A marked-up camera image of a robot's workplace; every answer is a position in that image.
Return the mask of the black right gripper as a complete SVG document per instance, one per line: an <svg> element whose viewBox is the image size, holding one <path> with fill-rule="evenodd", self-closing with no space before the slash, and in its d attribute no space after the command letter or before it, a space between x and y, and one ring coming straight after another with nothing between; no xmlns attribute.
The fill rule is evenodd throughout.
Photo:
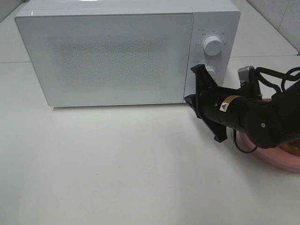
<svg viewBox="0 0 300 225"><path fill-rule="evenodd" d="M204 64L191 68L195 74L195 93L184 97L214 134L214 140L221 143L227 139L226 127L240 128L241 94L230 88L218 87Z"/></svg>

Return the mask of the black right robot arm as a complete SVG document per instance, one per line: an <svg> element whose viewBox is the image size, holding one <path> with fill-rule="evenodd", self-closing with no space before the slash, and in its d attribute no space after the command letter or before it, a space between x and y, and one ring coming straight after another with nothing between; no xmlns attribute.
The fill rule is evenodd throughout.
<svg viewBox="0 0 300 225"><path fill-rule="evenodd" d="M256 148L274 148L300 138L300 69L281 73L264 67L238 70L240 88L218 86L204 64L191 68L195 94L186 96L214 134L227 139L226 129L246 134Z"/></svg>

